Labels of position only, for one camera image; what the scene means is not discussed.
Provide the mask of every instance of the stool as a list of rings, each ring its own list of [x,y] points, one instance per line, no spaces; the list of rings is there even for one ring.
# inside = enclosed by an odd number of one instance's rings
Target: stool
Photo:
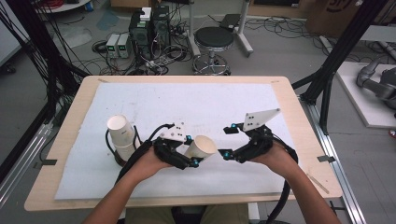
[[[215,52],[224,51],[233,44],[233,34],[221,27],[205,27],[195,33],[195,43],[208,54],[195,57],[192,63],[194,74],[226,75],[231,74],[227,61]]]

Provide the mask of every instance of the metal rail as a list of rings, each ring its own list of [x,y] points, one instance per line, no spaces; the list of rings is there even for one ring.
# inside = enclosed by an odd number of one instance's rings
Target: metal rail
[[[43,147],[51,130],[52,123],[42,124],[29,146],[25,149],[19,160],[8,173],[7,178],[0,186],[0,209],[4,206],[8,197],[26,173],[33,159]]]
[[[318,112],[318,109],[315,105],[308,105],[305,102],[303,102],[303,105],[306,106],[306,109],[309,113],[307,114],[307,116],[309,116],[312,119],[312,126],[318,136],[319,142],[322,144],[324,152],[326,153],[327,156],[335,158],[335,161],[331,162],[330,166],[334,170],[334,173],[341,185],[341,189],[343,191],[342,199],[345,204],[351,223],[355,223],[355,224],[366,223],[363,213],[361,212],[361,208],[359,207],[358,201],[356,200],[356,197],[353,193],[352,187],[350,186],[347,180],[347,176],[344,172],[340,160],[338,159],[335,148],[332,145],[332,140],[330,139],[330,136],[327,135],[325,132],[323,132],[323,130],[320,128],[319,125],[320,112]]]

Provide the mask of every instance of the white paper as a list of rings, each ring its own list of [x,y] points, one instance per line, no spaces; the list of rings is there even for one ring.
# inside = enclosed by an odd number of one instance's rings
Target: white paper
[[[225,134],[223,128],[244,122],[248,112],[275,108],[274,91],[266,84],[102,83],[67,158],[55,199],[100,199],[114,186],[120,167],[105,141],[106,121],[113,115],[122,114],[136,125],[142,140],[162,124],[184,122],[192,138],[203,134],[218,148],[237,149],[248,137]],[[294,147],[282,113],[267,126]],[[161,170],[140,183],[132,197],[273,193],[281,192],[283,181],[263,165],[224,161],[218,153],[196,169]]]

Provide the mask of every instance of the hand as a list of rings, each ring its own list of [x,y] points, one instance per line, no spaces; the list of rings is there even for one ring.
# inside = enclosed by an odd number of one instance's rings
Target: hand
[[[155,175],[162,168],[166,167],[171,167],[171,165],[158,159],[155,155],[154,147],[151,147],[148,152],[134,164],[126,175],[140,182]]]
[[[283,176],[285,179],[292,176],[296,170],[300,170],[297,162],[295,162],[286,149],[276,141],[274,141],[273,146],[267,153],[250,161],[268,166],[273,172]]]

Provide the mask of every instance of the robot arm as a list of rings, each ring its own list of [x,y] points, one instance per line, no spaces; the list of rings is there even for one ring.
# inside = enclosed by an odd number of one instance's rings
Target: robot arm
[[[359,87],[372,91],[379,99],[388,101],[393,99],[396,95],[395,86],[392,85],[393,81],[396,83],[396,70],[390,69],[384,71],[379,83],[372,81],[370,78],[375,73],[375,69],[379,65],[379,61],[380,59],[376,59],[363,67],[358,73],[356,84]]]

